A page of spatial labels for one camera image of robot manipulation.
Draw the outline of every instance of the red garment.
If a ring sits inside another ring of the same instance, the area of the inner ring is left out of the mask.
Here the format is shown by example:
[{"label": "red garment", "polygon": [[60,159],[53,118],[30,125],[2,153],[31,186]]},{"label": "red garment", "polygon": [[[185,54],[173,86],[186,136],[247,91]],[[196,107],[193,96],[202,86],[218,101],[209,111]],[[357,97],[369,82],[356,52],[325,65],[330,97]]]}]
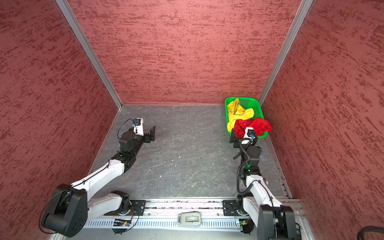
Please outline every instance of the red garment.
[{"label": "red garment", "polygon": [[263,135],[263,132],[268,132],[272,130],[271,124],[262,118],[254,118],[248,120],[238,119],[235,122],[235,130],[236,137],[243,137],[245,134],[246,127],[253,127],[256,132],[256,136]]}]

